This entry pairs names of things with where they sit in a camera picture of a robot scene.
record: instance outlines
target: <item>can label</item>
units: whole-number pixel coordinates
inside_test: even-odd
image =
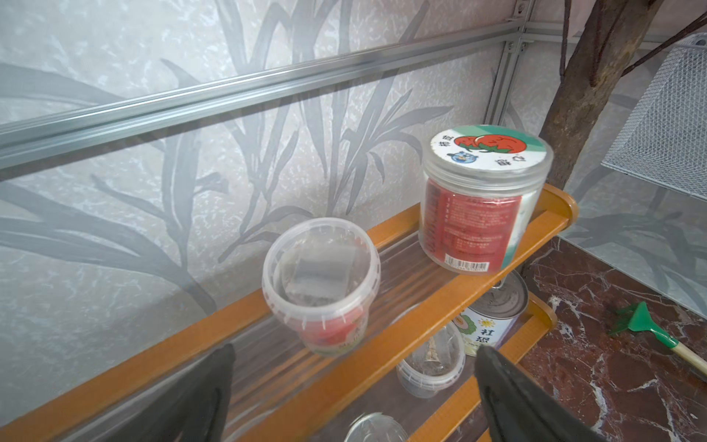
[[[476,356],[477,350],[482,345],[496,347],[516,318],[492,319],[478,314],[471,308],[465,308],[462,314],[454,318],[454,324],[462,333],[464,352]]]
[[[508,247],[522,196],[482,198],[427,181],[424,247],[446,265],[466,272],[497,272],[515,254]]]

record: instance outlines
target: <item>black object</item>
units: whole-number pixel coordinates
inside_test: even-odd
[[[234,361],[231,345],[214,351],[108,441],[220,441],[230,402]]]
[[[475,369],[493,442],[605,442],[492,347]]]

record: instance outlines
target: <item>cylindrical plastic jar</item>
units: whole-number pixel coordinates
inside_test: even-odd
[[[548,143],[507,127],[461,126],[435,135],[422,160],[425,253],[458,273],[509,265],[552,158]]]

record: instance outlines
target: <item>metal can lid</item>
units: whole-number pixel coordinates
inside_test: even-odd
[[[513,270],[503,285],[481,295],[469,306],[476,313],[493,319],[510,319],[523,313],[528,306],[528,288]]]
[[[407,433],[395,419],[371,413],[353,421],[344,442],[405,442],[407,439]]]

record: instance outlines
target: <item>wooden handle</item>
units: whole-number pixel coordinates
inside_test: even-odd
[[[697,353],[687,348],[687,346],[681,342],[673,347],[672,350],[685,361],[688,361],[694,368],[700,370],[702,374],[707,376],[707,361],[702,359]]]

